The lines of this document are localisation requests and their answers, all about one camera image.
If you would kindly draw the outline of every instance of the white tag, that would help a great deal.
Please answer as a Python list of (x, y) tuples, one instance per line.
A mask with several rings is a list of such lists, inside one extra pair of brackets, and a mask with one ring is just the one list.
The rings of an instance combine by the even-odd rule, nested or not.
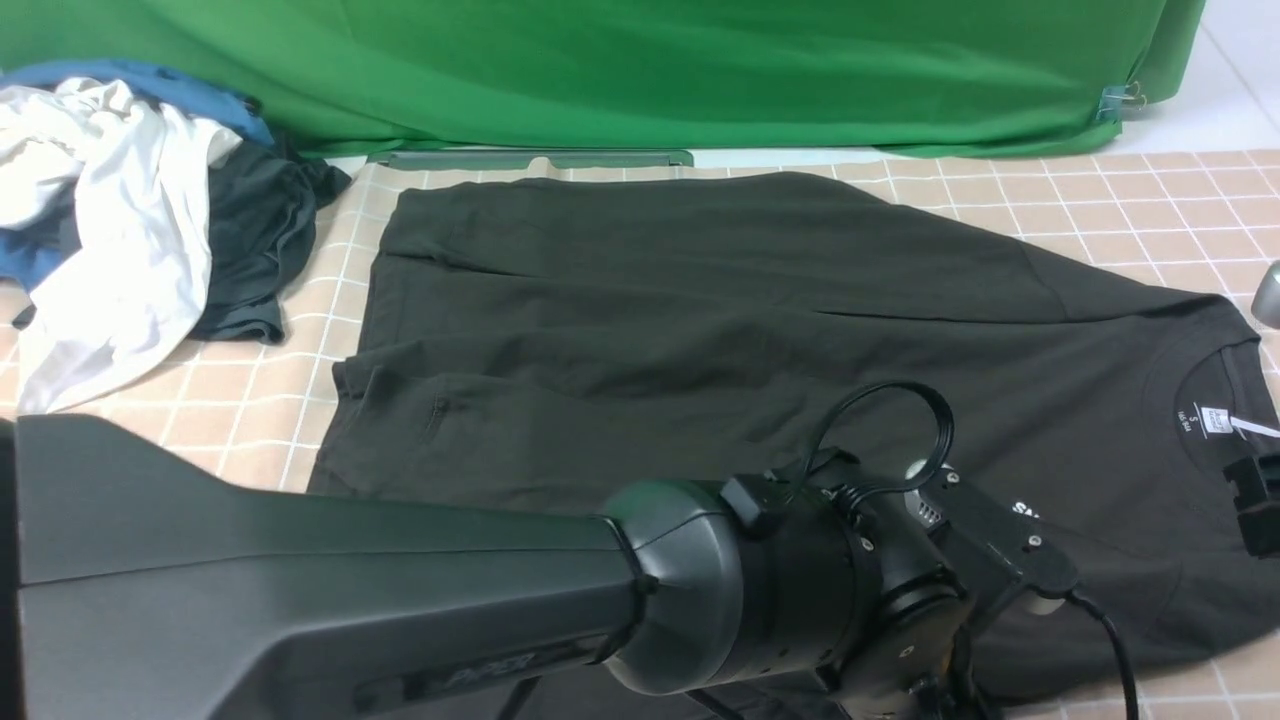
[(1242, 420), (1239, 418), (1231, 418), (1231, 425), (1236, 427), (1236, 428), (1240, 428), (1242, 430), (1244, 430), (1247, 433), (1253, 433), (1253, 434), (1266, 436), (1266, 437), (1280, 437), (1280, 430), (1268, 428), (1266, 425), (1254, 425), (1253, 423)]
[(1201, 407), (1201, 424), (1206, 433), (1234, 433), (1231, 414), (1217, 407)]

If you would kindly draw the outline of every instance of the black t-shirt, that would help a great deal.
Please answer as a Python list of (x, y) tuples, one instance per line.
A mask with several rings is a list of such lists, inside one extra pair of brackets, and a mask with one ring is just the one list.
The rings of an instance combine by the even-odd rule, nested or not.
[[(1042, 519), (1139, 667), (1280, 624), (1280, 564), (1244, 552), (1221, 475), (1277, 450), (1216, 432), (1219, 411), (1276, 421), (1236, 309), (840, 182), (406, 191), (360, 351), (334, 378), (311, 492), (545, 512), (590, 512), (645, 478), (783, 465), (842, 393), (920, 380), (955, 409), (950, 462)], [(900, 475), (932, 434), (923, 405), (888, 395), (829, 442)], [(1082, 612), (1011, 610), (979, 639), (975, 673), (1027, 700), (1115, 666)], [(751, 719), (841, 717), (805, 678), (713, 693)], [(502, 698), (424, 716), (485, 717)], [(599, 667), (547, 679), (521, 717), (659, 714), (708, 717)]]

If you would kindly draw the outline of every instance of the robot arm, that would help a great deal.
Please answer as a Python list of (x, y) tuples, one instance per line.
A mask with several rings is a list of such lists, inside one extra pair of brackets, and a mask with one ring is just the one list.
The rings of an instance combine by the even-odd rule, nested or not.
[(842, 452), (806, 487), (646, 482), (564, 518), (243, 489), (87, 416), (6, 432), (28, 720), (376, 717), (595, 662), (704, 703), (805, 670), (859, 716), (943, 716), (965, 624), (1075, 582), (954, 473), (850, 506), (874, 483)]

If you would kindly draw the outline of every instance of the black cable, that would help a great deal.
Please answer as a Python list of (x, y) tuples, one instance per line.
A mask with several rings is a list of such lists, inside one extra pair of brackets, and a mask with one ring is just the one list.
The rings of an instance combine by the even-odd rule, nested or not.
[(823, 415), (822, 420), (818, 421), (813, 438), (809, 441), (809, 448), (805, 451), (804, 464), (800, 466), (800, 478), (796, 480), (795, 486), (791, 488), (791, 493), (787, 496), (787, 506), (791, 505), (791, 502), (800, 495), (805, 484), (809, 482), (809, 477), (813, 474), (814, 459), (822, 450), (822, 441), (827, 438), (827, 433), (831, 432), (832, 427), (835, 427), (836, 420), (847, 413), (850, 407), (861, 402), (868, 396), (891, 388), (913, 392), (929, 405), (929, 410), (933, 411), (933, 420), (938, 425), (938, 433), (933, 441), (933, 452), (929, 454), (929, 459), (925, 460), (920, 471), (916, 473), (908, 483), (891, 486), (876, 484), (864, 488), (851, 488), (854, 496), (847, 510), (851, 511), (859, 502), (873, 495), (882, 495), (887, 492), (909, 493), (911, 491), (920, 489), (925, 483), (933, 479), (933, 475), (936, 475), (947, 461), (947, 455), (951, 452), (951, 441), (955, 437), (955, 415), (951, 413), (951, 406), (947, 405), (947, 400), (942, 397), (941, 392), (924, 383), (913, 380), (876, 383), (863, 386), (846, 395), (836, 402), (826, 415)]
[(1080, 607), (1089, 614), (1091, 618), (1102, 623), (1102, 626), (1107, 630), (1107, 637), (1111, 638), (1111, 648), (1116, 653), (1116, 664), (1120, 666), (1120, 683), (1124, 685), (1124, 710), (1126, 720), (1139, 720), (1140, 714), (1138, 708), (1138, 682), (1134, 679), (1133, 664), (1129, 662), (1129, 651), (1124, 646), (1124, 639), (1120, 637), (1120, 630), (1116, 629), (1115, 623), (1111, 618), (1098, 607), (1096, 602), (1084, 597), (1076, 591), (1071, 591), (1066, 596), (1068, 602)]
[(744, 720), (744, 717), (735, 712), (732, 707), (713, 698), (707, 693), (707, 691), (689, 691), (685, 694), (689, 696), (689, 700), (705, 707), (712, 712), (712, 715), (719, 717), (721, 720)]
[(498, 711), (498, 720), (516, 720), (516, 715), (520, 715), (520, 711), (524, 710), (525, 703), (529, 702), (529, 696), (534, 694), (534, 689), (541, 679), (539, 675), (536, 678), (525, 678), (516, 683), (516, 687), (511, 688), (511, 694), (507, 696), (507, 702)]

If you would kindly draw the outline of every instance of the green cloth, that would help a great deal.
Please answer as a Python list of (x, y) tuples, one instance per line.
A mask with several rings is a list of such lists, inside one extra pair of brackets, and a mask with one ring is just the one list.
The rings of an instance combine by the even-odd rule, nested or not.
[(1087, 151), (1176, 90), (1203, 0), (0, 0), (0, 67), (124, 56), (248, 92), (316, 152)]

